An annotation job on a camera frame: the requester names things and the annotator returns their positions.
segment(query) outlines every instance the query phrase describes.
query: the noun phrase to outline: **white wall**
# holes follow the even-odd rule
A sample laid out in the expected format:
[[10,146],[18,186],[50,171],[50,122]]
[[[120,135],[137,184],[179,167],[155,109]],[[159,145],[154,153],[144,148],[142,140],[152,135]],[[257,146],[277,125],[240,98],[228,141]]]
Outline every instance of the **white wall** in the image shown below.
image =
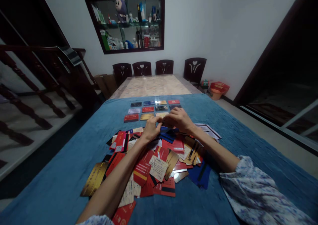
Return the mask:
[[166,0],[165,50],[104,55],[84,0],[46,0],[71,47],[85,48],[93,75],[112,74],[112,65],[207,58],[202,79],[230,85],[234,99],[294,0]]

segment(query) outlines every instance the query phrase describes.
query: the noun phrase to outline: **forearm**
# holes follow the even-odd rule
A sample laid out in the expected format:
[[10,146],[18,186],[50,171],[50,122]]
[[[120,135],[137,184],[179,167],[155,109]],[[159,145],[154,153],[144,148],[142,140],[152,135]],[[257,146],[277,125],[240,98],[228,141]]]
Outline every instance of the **forearm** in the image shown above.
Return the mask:
[[94,193],[77,223],[86,221],[92,215],[105,214],[109,218],[114,215],[132,174],[133,167],[146,144],[147,142],[142,138],[136,142],[129,154],[124,156]]
[[216,160],[223,172],[230,173],[235,171],[235,168],[239,162],[239,159],[235,155],[217,143],[213,138],[211,138],[198,127],[192,129],[191,135],[193,135],[202,145],[204,145],[206,150]]

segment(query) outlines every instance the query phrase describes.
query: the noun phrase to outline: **hand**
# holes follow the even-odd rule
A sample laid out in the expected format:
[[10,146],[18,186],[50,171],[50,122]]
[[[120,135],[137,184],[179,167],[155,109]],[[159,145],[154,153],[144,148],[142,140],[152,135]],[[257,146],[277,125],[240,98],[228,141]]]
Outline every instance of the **hand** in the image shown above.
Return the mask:
[[159,116],[148,119],[140,139],[145,140],[146,143],[151,142],[153,139],[155,139],[155,137],[158,136],[158,134],[160,133],[160,128],[162,125],[161,120],[162,118]]
[[164,124],[172,125],[178,128],[181,132],[192,134],[197,129],[195,124],[191,121],[188,114],[183,108],[175,107],[166,115],[163,120]]

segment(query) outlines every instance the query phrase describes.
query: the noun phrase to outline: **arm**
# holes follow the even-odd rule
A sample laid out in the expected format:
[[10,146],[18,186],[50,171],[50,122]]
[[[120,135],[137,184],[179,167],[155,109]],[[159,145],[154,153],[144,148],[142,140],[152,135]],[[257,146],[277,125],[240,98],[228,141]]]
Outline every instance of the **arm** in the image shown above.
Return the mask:
[[183,108],[175,107],[170,114],[164,117],[163,121],[169,125],[176,126],[181,132],[194,136],[204,145],[224,172],[235,171],[239,159],[195,126]]
[[160,133],[161,125],[159,116],[147,121],[140,139],[96,190],[77,220],[77,224],[86,221],[92,215],[105,214],[109,218],[114,215],[138,157],[145,146]]

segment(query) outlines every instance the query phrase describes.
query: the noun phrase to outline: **blue tablecloth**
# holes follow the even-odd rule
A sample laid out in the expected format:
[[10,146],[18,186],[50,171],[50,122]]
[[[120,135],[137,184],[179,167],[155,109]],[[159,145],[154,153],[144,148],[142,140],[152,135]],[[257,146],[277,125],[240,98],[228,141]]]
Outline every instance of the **blue tablecloth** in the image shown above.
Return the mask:
[[[215,129],[223,137],[221,144],[232,153],[250,156],[275,180],[283,194],[318,221],[318,181],[208,96],[191,94],[106,101],[0,214],[0,224],[74,224],[88,202],[80,193],[93,166],[110,153],[106,142],[119,129],[146,124],[124,123],[130,104],[173,99],[180,100],[193,122]],[[185,178],[176,184],[175,198],[154,195],[135,199],[137,204],[129,224],[239,224],[220,186],[218,170],[217,166],[212,168],[208,190],[200,190]]]

